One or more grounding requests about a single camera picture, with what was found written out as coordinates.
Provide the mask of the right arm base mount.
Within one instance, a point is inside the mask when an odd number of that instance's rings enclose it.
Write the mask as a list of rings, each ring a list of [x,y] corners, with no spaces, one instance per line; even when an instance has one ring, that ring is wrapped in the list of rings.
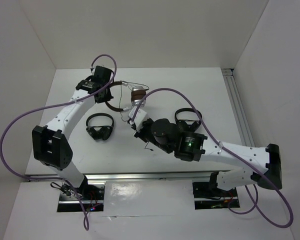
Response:
[[[237,190],[229,191],[217,188],[210,189],[208,182],[193,182],[193,196],[195,210],[240,208]]]

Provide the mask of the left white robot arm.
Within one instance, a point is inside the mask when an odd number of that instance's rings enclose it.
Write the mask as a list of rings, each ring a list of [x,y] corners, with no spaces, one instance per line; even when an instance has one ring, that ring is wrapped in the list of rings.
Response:
[[[52,169],[60,178],[68,181],[71,194],[78,200],[96,190],[88,184],[87,177],[72,161],[73,151],[68,142],[70,135],[85,113],[98,98],[108,97],[108,85],[113,81],[114,71],[96,66],[93,75],[81,80],[65,107],[45,126],[32,130],[33,156],[43,165]]]

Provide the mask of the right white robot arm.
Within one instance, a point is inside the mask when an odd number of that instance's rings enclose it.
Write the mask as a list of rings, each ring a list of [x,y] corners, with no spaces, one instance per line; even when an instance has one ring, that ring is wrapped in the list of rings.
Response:
[[[215,143],[204,134],[183,131],[175,123],[162,118],[151,118],[133,124],[134,137],[152,143],[167,154],[185,162],[215,162],[235,166],[235,170],[211,173],[208,190],[220,196],[230,189],[256,184],[263,189],[282,189],[280,148],[276,144],[266,147],[248,147],[227,142]]]

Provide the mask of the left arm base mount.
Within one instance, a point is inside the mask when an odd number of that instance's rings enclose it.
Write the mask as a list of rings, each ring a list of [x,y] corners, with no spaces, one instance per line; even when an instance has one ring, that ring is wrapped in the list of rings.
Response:
[[[89,212],[102,212],[104,210],[105,183],[97,182],[96,190],[83,196],[78,194],[84,209]],[[58,213],[75,213],[81,212],[81,206],[75,192],[65,183],[59,184],[51,182],[50,187],[59,191]]]

